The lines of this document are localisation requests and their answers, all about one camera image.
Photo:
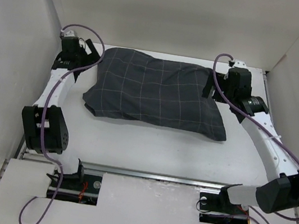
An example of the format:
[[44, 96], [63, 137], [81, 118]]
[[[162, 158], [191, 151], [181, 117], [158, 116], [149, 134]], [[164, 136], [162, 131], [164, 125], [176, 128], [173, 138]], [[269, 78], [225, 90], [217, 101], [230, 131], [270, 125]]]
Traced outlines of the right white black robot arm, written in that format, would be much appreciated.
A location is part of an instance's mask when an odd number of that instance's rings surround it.
[[237, 205], [259, 207], [264, 213], [279, 214], [299, 207], [299, 160], [283, 145], [271, 121], [267, 104], [253, 96], [252, 74], [231, 67], [226, 74], [211, 71], [203, 97], [228, 104], [251, 138], [264, 165], [267, 183], [261, 186], [233, 184], [221, 189], [218, 207], [229, 212]]

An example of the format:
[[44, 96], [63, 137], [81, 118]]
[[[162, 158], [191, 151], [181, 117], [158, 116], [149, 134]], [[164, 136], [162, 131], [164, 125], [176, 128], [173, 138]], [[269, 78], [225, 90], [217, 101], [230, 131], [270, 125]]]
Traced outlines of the dark grey checked pillowcase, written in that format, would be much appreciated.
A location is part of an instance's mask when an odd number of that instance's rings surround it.
[[83, 94], [95, 117], [142, 121], [224, 142], [218, 106], [205, 86], [212, 70], [197, 64], [154, 58], [129, 48], [110, 48], [97, 67], [97, 81]]

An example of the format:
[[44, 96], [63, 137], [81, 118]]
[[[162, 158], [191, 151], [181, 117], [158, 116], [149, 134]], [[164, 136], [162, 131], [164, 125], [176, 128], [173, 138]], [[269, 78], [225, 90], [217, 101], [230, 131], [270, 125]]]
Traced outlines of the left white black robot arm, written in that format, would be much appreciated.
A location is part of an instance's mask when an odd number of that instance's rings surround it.
[[69, 131], [61, 106], [79, 75], [100, 59], [90, 39], [78, 38], [73, 31], [61, 35], [61, 52], [51, 67], [49, 81], [32, 106], [22, 109], [25, 143], [29, 150], [62, 166], [68, 187], [80, 188], [84, 182], [81, 160], [67, 151]]

